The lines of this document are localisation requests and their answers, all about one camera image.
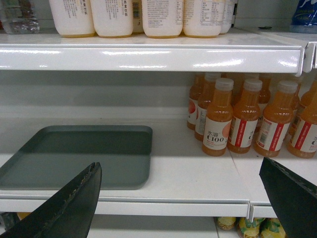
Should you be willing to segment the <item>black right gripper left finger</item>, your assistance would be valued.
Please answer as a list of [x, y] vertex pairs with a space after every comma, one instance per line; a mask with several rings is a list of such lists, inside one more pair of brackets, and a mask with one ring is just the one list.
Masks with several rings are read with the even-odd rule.
[[86, 238], [101, 189], [102, 167], [91, 163], [2, 238]]

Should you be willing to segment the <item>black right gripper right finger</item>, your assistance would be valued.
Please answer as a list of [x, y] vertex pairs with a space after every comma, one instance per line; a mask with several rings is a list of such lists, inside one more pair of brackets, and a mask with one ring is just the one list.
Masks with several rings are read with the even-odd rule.
[[270, 204], [290, 238], [317, 236], [317, 186], [264, 157], [259, 172]]

